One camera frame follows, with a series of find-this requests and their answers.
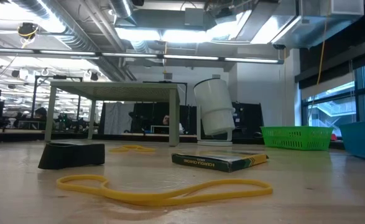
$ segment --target yellow rubber band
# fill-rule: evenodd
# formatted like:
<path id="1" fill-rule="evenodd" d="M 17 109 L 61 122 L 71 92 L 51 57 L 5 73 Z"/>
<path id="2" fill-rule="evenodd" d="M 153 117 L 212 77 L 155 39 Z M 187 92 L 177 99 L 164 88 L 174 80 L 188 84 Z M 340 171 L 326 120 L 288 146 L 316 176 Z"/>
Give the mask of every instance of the yellow rubber band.
<path id="1" fill-rule="evenodd" d="M 97 180 L 101 182 L 101 186 L 89 187 L 78 184 L 66 184 L 71 180 Z M 107 188 L 109 180 L 101 175 L 70 175 L 62 177 L 57 180 L 57 187 L 63 190 L 71 190 L 81 193 L 93 194 L 104 196 L 107 198 L 119 200 L 122 202 L 130 203 L 133 205 L 145 205 L 145 206 L 169 206 L 169 205 L 183 205 L 195 202 L 208 202 L 212 200 L 222 200 L 227 198 L 238 198 L 238 197 L 253 197 L 260 195 L 271 194 L 273 189 L 267 183 L 259 180 L 247 180 L 247 179 L 223 179 L 223 180 L 212 180 L 198 185 L 193 185 L 180 190 L 173 190 L 169 192 L 159 194 L 137 194 L 122 192 L 118 190 L 112 190 Z M 195 196 L 186 196 L 182 198 L 175 198 L 177 196 L 190 194 L 201 189 L 205 189 L 211 186 L 222 185 L 222 184 L 246 184 L 255 185 L 262 187 L 260 190 L 242 190 L 235 192 L 224 192 L 217 194 L 203 194 Z"/>
<path id="2" fill-rule="evenodd" d="M 137 152 L 154 152 L 155 151 L 154 148 L 149 148 L 149 147 L 143 147 L 143 146 L 138 146 L 138 145 L 124 145 L 119 148 L 111 149 L 111 150 L 109 150 L 109 152 L 127 152 L 130 150 L 135 150 Z"/>

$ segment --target air duct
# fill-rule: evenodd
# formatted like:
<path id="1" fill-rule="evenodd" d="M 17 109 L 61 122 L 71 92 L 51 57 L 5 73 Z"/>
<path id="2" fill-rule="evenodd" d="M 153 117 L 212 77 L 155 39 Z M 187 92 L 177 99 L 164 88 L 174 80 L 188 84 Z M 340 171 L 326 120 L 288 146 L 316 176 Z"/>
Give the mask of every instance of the air duct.
<path id="1" fill-rule="evenodd" d="M 109 0 L 113 13 L 118 18 L 122 18 L 127 22 L 137 25 L 136 21 L 132 18 L 133 6 L 130 0 Z"/>
<path id="2" fill-rule="evenodd" d="M 77 22 L 69 15 L 69 13 L 58 3 L 53 0 L 12 0 L 13 3 L 26 11 L 34 13 L 36 16 L 43 20 L 54 21 L 54 24 L 62 23 L 65 27 L 63 34 L 70 34 L 65 37 L 57 37 L 59 41 L 62 41 L 65 45 L 69 46 L 72 50 L 85 51 L 85 52 L 98 52 L 99 47 L 87 36 L 83 29 L 77 24 Z M 101 72 L 103 72 L 110 80 L 120 82 L 125 80 L 124 74 L 112 63 L 101 57 L 99 60 L 88 60 L 91 63 L 97 65 Z"/>
<path id="3" fill-rule="evenodd" d="M 143 40 L 142 41 L 131 41 L 131 45 L 132 45 L 132 48 L 134 48 L 134 50 L 137 53 L 142 53 L 142 54 L 150 53 L 150 50 L 149 50 L 149 47 L 148 47 L 146 41 L 143 41 Z"/>

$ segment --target desk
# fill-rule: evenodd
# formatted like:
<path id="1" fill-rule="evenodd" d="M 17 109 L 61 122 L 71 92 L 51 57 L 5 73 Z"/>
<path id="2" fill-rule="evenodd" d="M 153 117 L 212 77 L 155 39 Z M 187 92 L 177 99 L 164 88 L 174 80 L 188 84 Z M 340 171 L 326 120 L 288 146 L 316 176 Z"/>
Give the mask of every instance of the desk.
<path id="1" fill-rule="evenodd" d="M 111 83 L 111 82 L 51 82 L 51 93 L 45 128 L 45 141 L 51 141 L 53 111 L 57 89 L 84 96 L 92 101 L 88 139 L 92 139 L 96 101 L 169 102 L 170 146 L 179 144 L 180 98 L 177 84 Z"/>
<path id="2" fill-rule="evenodd" d="M 30 130 L 30 124 L 36 124 L 36 130 L 40 130 L 40 123 L 45 123 L 44 121 L 19 121 L 18 122 L 18 129 L 21 128 L 21 126 L 23 126 L 24 123 L 29 124 L 29 130 Z"/>
<path id="3" fill-rule="evenodd" d="M 260 145 L 198 146 L 165 142 L 104 140 L 57 141 L 70 144 L 124 144 L 156 148 L 152 153 L 105 151 L 101 166 L 53 171 L 37 168 L 42 141 L 0 143 L 0 223 L 60 224 L 354 224 L 365 223 L 365 160 L 342 150 L 298 151 Z M 171 153 L 208 150 L 266 153 L 266 163 L 232 173 L 171 162 Z M 96 174 L 112 189 L 131 193 L 162 193 L 219 179 L 257 179 L 271 184 L 272 195 L 234 198 L 170 207 L 129 205 L 109 198 L 60 190 L 55 181 L 66 175 Z M 97 186 L 96 182 L 76 184 Z M 195 195 L 256 189 L 220 185 Z"/>

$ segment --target ceiling light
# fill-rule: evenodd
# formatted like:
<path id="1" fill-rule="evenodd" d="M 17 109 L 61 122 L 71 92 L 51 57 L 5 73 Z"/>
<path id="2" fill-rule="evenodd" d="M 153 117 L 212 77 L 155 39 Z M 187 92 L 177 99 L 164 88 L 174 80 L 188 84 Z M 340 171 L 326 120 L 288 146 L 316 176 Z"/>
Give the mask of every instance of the ceiling light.
<path id="1" fill-rule="evenodd" d="M 214 38 L 220 37 L 228 37 L 235 29 L 236 29 L 237 22 L 224 22 L 214 26 L 213 28 L 207 30 L 207 36 Z"/>
<path id="2" fill-rule="evenodd" d="M 211 40 L 205 31 L 166 30 L 163 40 L 171 43 L 203 43 Z"/>
<path id="3" fill-rule="evenodd" d="M 190 59 L 190 60 L 218 60 L 218 57 L 191 56 L 191 55 L 164 55 L 164 58 Z"/>
<path id="4" fill-rule="evenodd" d="M 109 57 L 157 58 L 156 54 L 102 53 L 102 55 Z"/>
<path id="5" fill-rule="evenodd" d="M 272 41 L 271 43 L 275 43 L 277 42 L 280 38 L 282 38 L 291 28 L 293 28 L 293 26 L 298 23 L 301 20 L 301 16 L 297 16 L 297 18 L 295 18 L 293 20 L 293 22 L 291 22 L 284 30 L 282 30 Z"/>
<path id="6" fill-rule="evenodd" d="M 269 18 L 258 31 L 256 36 L 250 41 L 250 44 L 268 44 L 277 34 L 275 34 L 275 32 L 278 31 L 278 28 L 276 18 Z"/>
<path id="7" fill-rule="evenodd" d="M 59 55 L 95 55 L 95 52 L 75 52 L 68 50 L 40 50 L 42 54 L 59 54 Z"/>
<path id="8" fill-rule="evenodd" d="M 28 49 L 6 49 L 6 48 L 0 48 L 0 52 L 5 52 L 5 53 L 34 53 L 33 50 L 28 50 Z"/>
<path id="9" fill-rule="evenodd" d="M 235 30 L 231 33 L 231 35 L 229 35 L 229 40 L 234 39 L 238 36 L 238 34 L 242 30 L 243 26 L 249 19 L 251 12 L 252 12 L 251 10 L 247 10 L 245 12 L 241 12 L 238 15 L 236 15 L 236 20 L 239 22 L 238 22 Z"/>
<path id="10" fill-rule="evenodd" d="M 157 30 L 152 29 L 124 29 L 116 28 L 116 32 L 120 39 L 130 41 L 142 40 L 160 40 L 160 34 Z"/>
<path id="11" fill-rule="evenodd" d="M 225 58 L 226 62 L 279 63 L 279 60 L 260 58 Z"/>

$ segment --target black rubber pad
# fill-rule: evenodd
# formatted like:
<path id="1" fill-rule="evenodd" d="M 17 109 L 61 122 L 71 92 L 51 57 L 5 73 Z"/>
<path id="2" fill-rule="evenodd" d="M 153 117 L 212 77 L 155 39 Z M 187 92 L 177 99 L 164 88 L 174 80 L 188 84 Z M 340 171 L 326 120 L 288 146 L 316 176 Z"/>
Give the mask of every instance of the black rubber pad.
<path id="1" fill-rule="evenodd" d="M 105 145 L 48 143 L 41 155 L 40 169 L 63 169 L 105 163 Z"/>

